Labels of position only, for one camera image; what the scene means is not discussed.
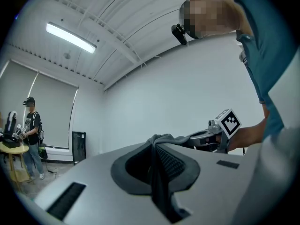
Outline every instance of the man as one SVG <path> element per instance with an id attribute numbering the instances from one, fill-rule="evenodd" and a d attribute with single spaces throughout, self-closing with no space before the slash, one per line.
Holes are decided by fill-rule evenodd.
<path id="1" fill-rule="evenodd" d="M 193 38 L 236 30 L 243 60 L 262 104 L 265 118 L 231 138 L 229 150 L 260 143 L 284 127 L 268 92 L 294 57 L 298 45 L 269 0 L 190 0 L 180 9 L 184 29 Z"/>
<path id="2" fill-rule="evenodd" d="M 32 170 L 32 160 L 34 161 L 37 170 L 39 172 L 39 178 L 42 180 L 45 178 L 42 161 L 39 157 L 38 151 L 38 127 L 41 121 L 41 118 L 38 112 L 35 109 L 35 100 L 33 97 L 27 98 L 26 101 L 23 102 L 28 109 L 28 114 L 25 121 L 25 138 L 23 142 L 29 145 L 29 150 L 24 154 L 24 161 L 27 166 L 28 172 L 31 176 L 31 179 L 34 179 L 34 172 Z"/>

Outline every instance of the green bag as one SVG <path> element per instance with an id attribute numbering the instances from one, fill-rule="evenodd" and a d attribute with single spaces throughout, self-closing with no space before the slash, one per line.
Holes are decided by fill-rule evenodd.
<path id="1" fill-rule="evenodd" d="M 47 151 L 46 151 L 46 148 L 45 148 L 45 144 L 42 143 L 38 146 L 38 151 L 39 151 L 39 156 L 42 158 L 42 159 L 47 159 L 48 158 L 48 155 L 47 155 Z"/>

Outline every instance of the fluorescent light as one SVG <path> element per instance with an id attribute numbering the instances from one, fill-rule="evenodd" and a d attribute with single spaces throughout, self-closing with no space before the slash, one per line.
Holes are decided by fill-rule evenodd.
<path id="1" fill-rule="evenodd" d="M 46 31 L 50 32 L 53 35 L 56 35 L 70 43 L 73 43 L 76 46 L 90 52 L 94 53 L 95 49 L 97 48 L 95 45 L 90 43 L 89 41 L 85 40 L 84 38 L 68 31 L 67 29 L 62 28 L 52 22 L 47 23 Z"/>

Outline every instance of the sneaker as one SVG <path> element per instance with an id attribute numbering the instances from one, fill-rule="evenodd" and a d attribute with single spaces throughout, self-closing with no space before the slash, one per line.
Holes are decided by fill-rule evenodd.
<path id="1" fill-rule="evenodd" d="M 31 179 L 28 179 L 26 182 L 32 182 L 35 179 L 35 176 L 30 176 Z"/>
<path id="2" fill-rule="evenodd" d="M 44 174 L 44 173 L 41 173 L 41 174 L 39 175 L 39 178 L 40 178 L 41 180 L 43 180 L 43 179 L 45 178 L 45 174 Z"/>

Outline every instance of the black box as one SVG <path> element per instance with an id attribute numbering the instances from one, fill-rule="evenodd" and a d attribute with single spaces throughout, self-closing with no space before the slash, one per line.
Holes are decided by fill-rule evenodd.
<path id="1" fill-rule="evenodd" d="M 74 165 L 86 159 L 85 137 L 86 133 L 72 132 L 72 155 Z"/>
<path id="2" fill-rule="evenodd" d="M 20 146 L 19 142 L 14 142 L 10 139 L 3 139 L 3 145 L 7 146 L 8 148 L 17 148 Z"/>

